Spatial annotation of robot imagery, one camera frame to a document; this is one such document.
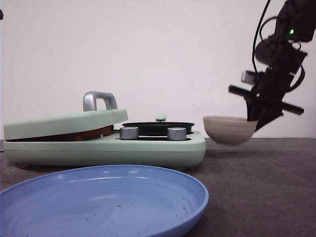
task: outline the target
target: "black cable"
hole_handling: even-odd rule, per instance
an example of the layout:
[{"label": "black cable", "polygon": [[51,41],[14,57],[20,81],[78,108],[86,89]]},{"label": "black cable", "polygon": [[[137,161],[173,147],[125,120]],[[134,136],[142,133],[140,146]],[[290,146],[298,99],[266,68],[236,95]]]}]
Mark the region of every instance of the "black cable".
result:
[{"label": "black cable", "polygon": [[263,27],[264,27],[269,21],[271,21],[271,20],[273,20],[273,19],[277,19],[277,16],[270,17],[270,18],[268,18],[264,23],[262,23],[262,25],[261,25],[261,27],[260,27],[260,30],[259,30],[259,36],[260,36],[261,41],[263,41],[263,38],[262,38],[262,29],[263,29]]},{"label": "black cable", "polygon": [[268,8],[268,6],[269,6],[270,1],[271,1],[271,0],[268,0],[268,1],[267,1],[266,6],[265,6],[265,8],[263,9],[263,12],[262,12],[262,15],[261,15],[261,18],[260,18],[260,20],[259,20],[258,27],[257,27],[257,30],[256,30],[255,38],[254,38],[254,40],[253,40],[253,46],[252,46],[252,64],[253,64],[253,68],[254,68],[256,74],[258,73],[257,67],[256,67],[256,63],[255,63],[256,42],[257,42],[258,32],[259,32],[259,29],[260,29],[260,26],[261,26],[263,17],[264,17],[265,14],[266,14],[266,11],[267,11],[267,8]]}]

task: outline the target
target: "white wall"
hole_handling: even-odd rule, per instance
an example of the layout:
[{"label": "white wall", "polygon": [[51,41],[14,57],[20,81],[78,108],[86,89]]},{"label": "white wall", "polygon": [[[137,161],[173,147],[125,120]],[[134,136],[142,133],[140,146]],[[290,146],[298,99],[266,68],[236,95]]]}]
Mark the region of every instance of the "white wall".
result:
[{"label": "white wall", "polygon": [[[246,117],[244,100],[228,86],[250,89],[240,75],[252,70],[265,2],[2,0],[1,128],[12,120],[81,111],[90,90],[113,93],[130,122],[166,113],[168,121],[194,122],[205,136],[205,115]],[[283,4],[272,1],[266,18]],[[264,35],[273,29],[269,23]],[[306,79],[284,101],[305,113],[285,112],[255,136],[316,137],[316,43],[303,50],[309,53]]]}]

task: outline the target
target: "robotic arm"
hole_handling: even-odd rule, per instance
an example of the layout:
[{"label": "robotic arm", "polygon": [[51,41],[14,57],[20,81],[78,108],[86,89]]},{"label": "robotic arm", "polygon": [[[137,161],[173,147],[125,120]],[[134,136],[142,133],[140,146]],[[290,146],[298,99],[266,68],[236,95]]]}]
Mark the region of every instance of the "robotic arm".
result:
[{"label": "robotic arm", "polygon": [[[253,63],[255,55],[259,62],[268,65],[266,71],[257,72],[254,63],[255,72],[242,73],[241,81],[252,85],[250,91],[233,85],[229,86],[229,92],[244,97],[247,105],[247,120],[258,121],[256,131],[282,116],[283,110],[298,115],[304,112],[304,109],[284,103],[282,99],[286,93],[296,89],[304,79],[305,72],[302,63],[307,53],[300,50],[300,42],[309,42],[313,39],[316,28],[315,12],[316,0],[287,0],[278,16],[269,18],[262,24],[260,32],[269,20],[276,19],[274,34],[263,39],[253,52]],[[300,68],[301,75],[291,86]]]}]

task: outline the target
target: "silver handle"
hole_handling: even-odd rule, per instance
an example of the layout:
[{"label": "silver handle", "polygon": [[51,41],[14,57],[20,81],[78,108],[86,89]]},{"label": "silver handle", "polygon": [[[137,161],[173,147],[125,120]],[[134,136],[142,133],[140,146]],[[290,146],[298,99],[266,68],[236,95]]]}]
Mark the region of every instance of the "silver handle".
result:
[{"label": "silver handle", "polygon": [[83,96],[83,111],[97,110],[97,99],[102,99],[107,110],[117,109],[117,101],[111,93],[90,91]]}]

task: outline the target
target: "pan lid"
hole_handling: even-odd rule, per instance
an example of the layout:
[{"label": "pan lid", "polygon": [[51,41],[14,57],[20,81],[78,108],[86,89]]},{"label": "pan lid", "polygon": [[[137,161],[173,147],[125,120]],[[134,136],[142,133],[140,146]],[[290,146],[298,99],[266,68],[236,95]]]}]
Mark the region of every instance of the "pan lid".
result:
[{"label": "pan lid", "polygon": [[[106,110],[96,110],[96,99],[100,98],[106,102]],[[83,99],[83,110],[84,112],[75,114],[6,123],[3,126],[4,139],[13,140],[90,131],[128,119],[127,111],[116,108],[115,98],[110,93],[94,91],[86,93]]]}]

